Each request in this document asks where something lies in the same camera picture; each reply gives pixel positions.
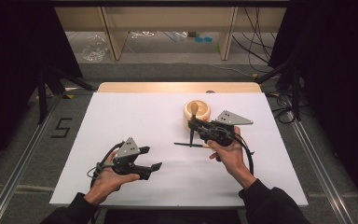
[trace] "gray carpet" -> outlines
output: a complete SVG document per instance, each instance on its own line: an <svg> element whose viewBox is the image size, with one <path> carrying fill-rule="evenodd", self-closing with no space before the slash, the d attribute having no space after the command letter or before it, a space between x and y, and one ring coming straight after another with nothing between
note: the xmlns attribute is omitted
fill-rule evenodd
<svg viewBox="0 0 358 224"><path fill-rule="evenodd" d="M102 81L252 81L251 77L234 70L187 63L176 64L81 64L81 70L88 83L98 86ZM225 65L243 73L252 74L254 70L249 65ZM268 70L266 66L259 69ZM263 91L274 91L277 79L273 78L262 85ZM66 87L75 85L63 81ZM77 90L69 91L71 99L61 99L52 115L48 128L43 135L19 188L11 199L1 223L38 223L54 210L48 204L50 193L57 184L66 158L75 141L77 131L86 113L90 102L91 92ZM280 107L275 98L268 98L271 109ZM334 181L340 195L350 209L354 223L358 223L358 191L353 185L339 159L333 156L332 148L326 139L317 118L301 114L302 124L317 148L323 163ZM64 130L56 130L60 119L65 127L69 127L66 137ZM8 144L6 150L0 154L0 186L9 178L13 167L20 158L31 138L38 121L38 104L31 98L29 108L19 122L19 127ZM324 195L321 184L312 170L300 141L298 140L293 124L282 124L277 121L283 142L286 145L290 159L296 170L300 184L308 195L310 205L301 208L304 215L312 223L339 223L330 202Z"/></svg>

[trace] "clear plastic bag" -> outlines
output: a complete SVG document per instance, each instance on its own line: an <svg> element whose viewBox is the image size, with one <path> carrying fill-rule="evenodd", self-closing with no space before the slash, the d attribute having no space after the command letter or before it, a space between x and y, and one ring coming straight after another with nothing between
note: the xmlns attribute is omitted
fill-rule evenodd
<svg viewBox="0 0 358 224"><path fill-rule="evenodd" d="M89 43L83 49L83 59L92 63L99 63L107 52L106 42L98 35L90 36L87 39Z"/></svg>

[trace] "white table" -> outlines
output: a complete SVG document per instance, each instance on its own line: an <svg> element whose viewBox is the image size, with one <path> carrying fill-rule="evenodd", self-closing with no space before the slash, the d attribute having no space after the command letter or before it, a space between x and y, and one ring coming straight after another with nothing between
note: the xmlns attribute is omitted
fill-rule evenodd
<svg viewBox="0 0 358 224"><path fill-rule="evenodd" d="M183 127L183 107L194 99L210 104L212 118L226 109L251 119L254 124L241 126L241 133L255 152L255 176L269 188L285 190L298 205L308 205L267 99L261 92L94 93L50 203L68 205L77 192L86 193L90 187L87 171L113 145L133 137L138 147L150 147L149 153L140 155L135 163L150 166L162 161L161 169L147 181L122 186L103 205L124 208L243 206L237 194L241 186L221 162L209 160L210 149L173 144L189 140L189 133ZM203 142L195 136L194 143Z"/></svg>

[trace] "floor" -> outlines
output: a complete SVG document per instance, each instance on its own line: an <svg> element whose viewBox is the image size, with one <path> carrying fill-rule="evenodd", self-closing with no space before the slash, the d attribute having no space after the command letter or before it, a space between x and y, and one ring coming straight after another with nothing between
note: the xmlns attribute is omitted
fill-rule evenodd
<svg viewBox="0 0 358 224"><path fill-rule="evenodd" d="M253 33L234 34L247 49L252 43L252 52L261 59L249 56L245 49L233 41L228 60L221 61L215 33L199 33L202 42L175 33L146 34L151 36L145 36L142 32L129 34L119 61L112 61L108 51L99 63L85 60L82 51L89 44L88 37L98 35L105 38L103 33L68 32L67 36L84 79L98 86L103 81L149 80L150 77L156 80L207 77L208 80L219 81L219 77L224 77L226 80L252 81L271 69L263 60L268 60L265 49L270 52L276 35L263 33L263 43L270 48L262 48L247 39L252 39ZM212 41L205 41L208 40L205 37L210 37ZM275 92L276 80L274 77L263 84L263 92ZM63 83L67 88L75 87L72 83ZM37 223L55 209L48 201L76 138L92 92L68 89L66 95L48 99L51 113L48 122L40 128L37 125L39 114L35 93L9 146L0 153L0 193L10 183L13 184L7 200L0 204L0 223ZM285 94L280 98L269 97L271 110L288 104L290 101L287 97ZM306 104L306 98L302 98L302 104ZM301 121L286 124L291 119L290 113L277 117L283 142L310 203L301 210L312 223L358 223L356 187L334 156L317 118L312 116L311 108L302 109L301 118ZM68 122L70 131L63 138L53 139L53 135L64 134L56 129L59 122ZM30 141L35 135L40 136L39 140ZM27 152L28 158L22 156L24 152ZM21 173L12 175L13 171L17 171L18 164L24 166ZM101 212L98 223L103 223L104 212ZM246 223L244 210L239 210L239 214L242 222Z"/></svg>

